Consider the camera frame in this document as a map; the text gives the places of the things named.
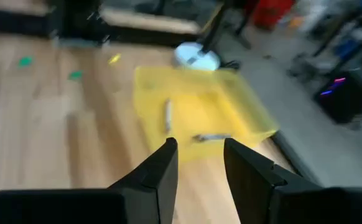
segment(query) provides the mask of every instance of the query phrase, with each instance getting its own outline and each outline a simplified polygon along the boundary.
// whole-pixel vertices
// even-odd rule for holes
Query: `red object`
[[[294,0],[260,0],[254,12],[254,25],[272,30],[293,4]]]

